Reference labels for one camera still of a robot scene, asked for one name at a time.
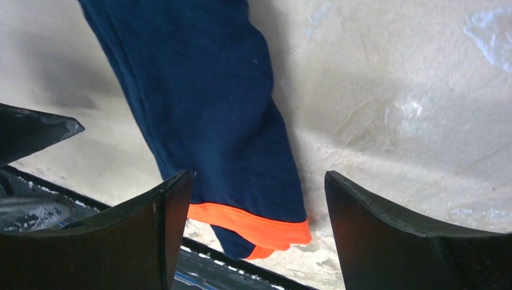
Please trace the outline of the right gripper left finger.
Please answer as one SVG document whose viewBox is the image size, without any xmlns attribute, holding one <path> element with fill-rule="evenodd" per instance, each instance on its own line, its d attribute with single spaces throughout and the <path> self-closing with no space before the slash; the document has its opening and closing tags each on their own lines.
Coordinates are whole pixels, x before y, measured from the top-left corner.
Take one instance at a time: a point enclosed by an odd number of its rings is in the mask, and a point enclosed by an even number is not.
<svg viewBox="0 0 512 290">
<path fill-rule="evenodd" d="M 61 229 L 1 234 L 2 289 L 170 289 L 193 176 Z"/>
</svg>

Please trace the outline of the navy orange boxer briefs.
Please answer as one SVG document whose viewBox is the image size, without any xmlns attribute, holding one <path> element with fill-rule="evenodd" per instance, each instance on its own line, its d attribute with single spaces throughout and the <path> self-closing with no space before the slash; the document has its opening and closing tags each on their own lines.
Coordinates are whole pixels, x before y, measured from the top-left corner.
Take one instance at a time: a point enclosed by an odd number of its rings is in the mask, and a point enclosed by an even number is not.
<svg viewBox="0 0 512 290">
<path fill-rule="evenodd" d="M 194 176 L 188 218 L 232 259 L 312 235 L 267 42 L 247 1 L 81 1 L 163 179 Z"/>
</svg>

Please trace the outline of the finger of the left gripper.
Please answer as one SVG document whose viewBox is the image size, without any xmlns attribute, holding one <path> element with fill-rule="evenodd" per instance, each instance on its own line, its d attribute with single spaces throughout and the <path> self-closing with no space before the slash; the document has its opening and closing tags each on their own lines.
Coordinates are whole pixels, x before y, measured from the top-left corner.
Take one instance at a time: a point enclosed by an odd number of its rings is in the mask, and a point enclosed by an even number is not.
<svg viewBox="0 0 512 290">
<path fill-rule="evenodd" d="M 2 197 L 1 231 L 24 233 L 54 228 L 74 212 L 75 207 L 59 197 Z"/>
<path fill-rule="evenodd" d="M 75 118 L 1 104 L 1 166 L 85 130 Z"/>
</svg>

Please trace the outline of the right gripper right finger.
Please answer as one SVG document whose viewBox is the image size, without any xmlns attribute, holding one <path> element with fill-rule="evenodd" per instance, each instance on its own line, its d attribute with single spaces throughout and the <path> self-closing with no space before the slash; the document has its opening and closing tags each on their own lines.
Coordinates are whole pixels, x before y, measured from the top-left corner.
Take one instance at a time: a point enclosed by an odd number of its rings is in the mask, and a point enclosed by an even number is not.
<svg viewBox="0 0 512 290">
<path fill-rule="evenodd" d="M 335 171 L 324 188 L 347 289 L 511 288 L 511 234 L 425 216 Z"/>
</svg>

